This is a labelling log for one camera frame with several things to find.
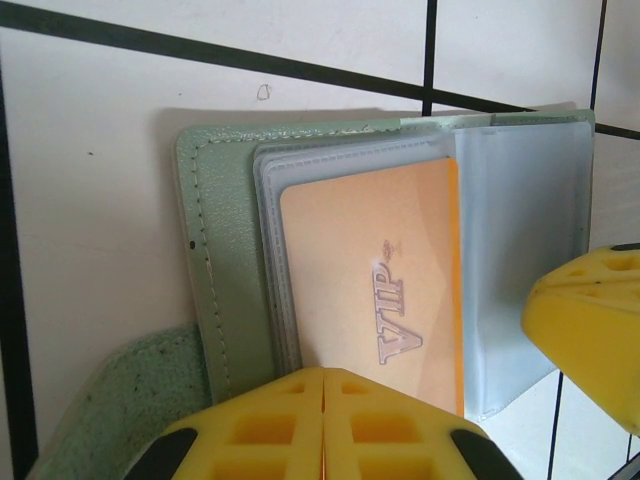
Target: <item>orange card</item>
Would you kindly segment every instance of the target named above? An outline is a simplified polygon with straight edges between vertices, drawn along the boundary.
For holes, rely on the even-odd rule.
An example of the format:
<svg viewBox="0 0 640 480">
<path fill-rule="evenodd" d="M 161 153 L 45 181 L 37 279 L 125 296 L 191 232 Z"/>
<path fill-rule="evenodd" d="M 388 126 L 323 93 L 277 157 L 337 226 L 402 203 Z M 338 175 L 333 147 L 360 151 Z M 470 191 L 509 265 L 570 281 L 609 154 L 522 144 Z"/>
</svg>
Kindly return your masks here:
<svg viewBox="0 0 640 480">
<path fill-rule="evenodd" d="M 455 160 L 296 185 L 280 206 L 304 366 L 462 414 Z"/>
</svg>

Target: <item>black rubber tip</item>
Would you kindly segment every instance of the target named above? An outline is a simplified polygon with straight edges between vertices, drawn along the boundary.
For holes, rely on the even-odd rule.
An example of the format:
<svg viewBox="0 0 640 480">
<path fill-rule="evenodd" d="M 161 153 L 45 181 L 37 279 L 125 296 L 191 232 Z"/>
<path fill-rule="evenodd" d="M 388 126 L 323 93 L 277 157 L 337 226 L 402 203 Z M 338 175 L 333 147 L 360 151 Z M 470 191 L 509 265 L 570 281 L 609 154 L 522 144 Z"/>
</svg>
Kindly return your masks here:
<svg viewBox="0 0 640 480">
<path fill-rule="evenodd" d="M 197 436 L 193 428 L 183 428 L 158 438 L 124 480 L 171 480 Z"/>
<path fill-rule="evenodd" d="M 478 480 L 523 480 L 491 440 L 469 430 L 454 430 L 451 439 Z"/>
<path fill-rule="evenodd" d="M 614 252 L 628 252 L 630 250 L 640 250 L 640 243 L 623 243 L 622 245 L 614 245 L 611 247 Z"/>
</svg>

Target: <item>green leather wallet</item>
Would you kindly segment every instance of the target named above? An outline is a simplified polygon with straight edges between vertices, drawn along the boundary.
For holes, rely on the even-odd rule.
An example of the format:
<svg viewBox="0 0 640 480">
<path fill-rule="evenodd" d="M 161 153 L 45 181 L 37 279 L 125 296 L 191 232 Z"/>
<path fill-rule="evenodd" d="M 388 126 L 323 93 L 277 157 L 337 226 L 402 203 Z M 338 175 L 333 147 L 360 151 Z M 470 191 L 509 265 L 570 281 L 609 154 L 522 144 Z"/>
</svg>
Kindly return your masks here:
<svg viewBox="0 0 640 480">
<path fill-rule="evenodd" d="M 589 121 L 588 110 L 269 126 L 196 126 L 176 144 L 189 268 L 214 402 L 283 372 L 271 336 L 253 180 L 259 144 L 373 132 Z"/>
</svg>

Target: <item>tile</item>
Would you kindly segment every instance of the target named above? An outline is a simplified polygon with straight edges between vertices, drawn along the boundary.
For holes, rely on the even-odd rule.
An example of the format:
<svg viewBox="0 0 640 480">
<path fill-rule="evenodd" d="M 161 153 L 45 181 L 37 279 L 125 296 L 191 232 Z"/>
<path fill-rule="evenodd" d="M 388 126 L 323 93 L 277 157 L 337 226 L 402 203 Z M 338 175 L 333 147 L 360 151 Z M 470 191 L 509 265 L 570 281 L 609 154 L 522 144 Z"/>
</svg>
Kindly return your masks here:
<svg viewBox="0 0 640 480">
<path fill-rule="evenodd" d="M 17 3 L 422 84 L 424 0 L 405 0 L 401 8 L 386 0 Z"/>
<path fill-rule="evenodd" d="M 631 437 L 631 449 L 629 450 L 629 458 L 635 457 L 640 453 L 640 438 L 635 435 Z"/>
<path fill-rule="evenodd" d="M 438 4 L 434 86 L 521 106 L 588 107 L 600 0 Z"/>
<path fill-rule="evenodd" d="M 5 403 L 4 377 L 0 360 L 0 478 L 13 478 L 11 468 L 11 444 L 7 423 L 7 404 Z"/>
<path fill-rule="evenodd" d="M 558 389 L 552 372 L 480 426 L 527 480 L 545 479 Z"/>
<path fill-rule="evenodd" d="M 28 33 L 0 30 L 0 40 L 43 445 L 113 349 L 195 318 L 171 153 L 182 128 L 420 111 L 406 99 Z"/>
<path fill-rule="evenodd" d="M 627 457 L 629 434 L 564 378 L 553 479 L 609 478 Z"/>
<path fill-rule="evenodd" d="M 640 142 L 596 134 L 591 247 L 640 239 Z"/>
<path fill-rule="evenodd" d="M 595 108 L 598 122 L 633 130 L 640 130 L 639 21 L 639 2 L 608 3 Z"/>
</svg>

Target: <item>wallet stitching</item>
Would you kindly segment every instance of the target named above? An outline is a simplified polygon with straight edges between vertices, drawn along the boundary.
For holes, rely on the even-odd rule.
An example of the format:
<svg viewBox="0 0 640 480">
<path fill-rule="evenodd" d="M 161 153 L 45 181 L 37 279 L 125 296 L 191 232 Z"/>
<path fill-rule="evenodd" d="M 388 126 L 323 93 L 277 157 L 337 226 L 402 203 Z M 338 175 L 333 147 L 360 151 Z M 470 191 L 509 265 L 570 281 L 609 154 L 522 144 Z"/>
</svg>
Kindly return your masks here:
<svg viewBox="0 0 640 480">
<path fill-rule="evenodd" d="M 204 259 L 204 263 L 207 269 L 207 274 L 209 276 L 209 289 L 211 290 L 211 293 L 213 295 L 213 316 L 216 319 L 216 330 L 218 331 L 220 346 L 222 348 L 220 353 L 222 355 L 222 368 L 224 369 L 225 383 L 227 385 L 226 394 L 227 394 L 227 398 L 231 398 L 231 375 L 229 373 L 229 358 L 227 357 L 227 344 L 224 339 L 224 332 L 222 331 L 222 320 L 220 319 L 220 307 L 218 306 L 218 298 L 215 290 L 215 284 L 213 281 L 213 268 L 211 267 L 211 255 L 209 254 L 209 247 L 207 246 L 207 234 L 205 232 L 204 215 L 202 212 L 202 205 L 200 203 L 200 189 L 198 188 L 198 173 L 197 173 L 198 163 L 196 161 L 196 158 L 198 156 L 198 152 L 200 151 L 200 149 L 206 146 L 208 143 L 209 142 L 207 142 L 205 145 L 196 147 L 195 155 L 192 157 L 193 167 L 191 172 L 193 173 L 193 186 L 196 189 L 196 204 L 198 205 L 198 217 L 200 218 L 200 234 L 202 235 L 202 248 L 204 249 L 204 253 L 206 255 Z"/>
<path fill-rule="evenodd" d="M 218 337 L 220 341 L 220 346 L 222 347 L 221 355 L 222 355 L 222 367 L 225 373 L 225 383 L 226 383 L 226 394 L 227 398 L 231 398 L 231 374 L 229 370 L 229 358 L 227 356 L 227 345 L 225 343 L 224 331 L 222 328 L 222 319 L 220 318 L 220 308 L 218 306 L 217 294 L 215 291 L 215 285 L 213 280 L 213 267 L 211 265 L 211 255 L 209 254 L 209 248 L 207 246 L 207 235 L 205 233 L 205 223 L 204 223 L 204 212 L 202 210 L 202 203 L 200 202 L 200 188 L 198 185 L 198 154 L 200 150 L 207 145 L 210 144 L 220 144 L 220 143 L 241 143 L 241 142 L 253 142 L 253 141 L 266 141 L 266 140 L 276 140 L 276 139 L 299 139 L 299 138 L 309 138 L 309 137 L 326 137 L 332 135 L 349 135 L 349 134 L 358 134 L 358 133 L 375 133 L 375 132 L 393 132 L 397 131 L 399 128 L 390 128 L 384 130 L 375 130 L 368 125 L 365 125 L 362 129 L 353 130 L 353 129 L 342 129 L 342 130 L 333 130 L 326 133 L 307 133 L 301 135 L 246 135 L 243 138 L 225 138 L 225 139 L 217 139 L 209 138 L 209 140 L 203 145 L 195 146 L 195 153 L 191 157 L 193 161 L 191 167 L 191 173 L 193 174 L 193 186 L 196 189 L 196 204 L 198 206 L 198 217 L 200 218 L 200 234 L 202 236 L 202 247 L 205 252 L 205 266 L 207 268 L 207 274 L 209 276 L 209 289 L 213 295 L 213 307 L 214 307 L 214 317 L 216 319 L 216 330 L 218 331 Z"/>
</svg>

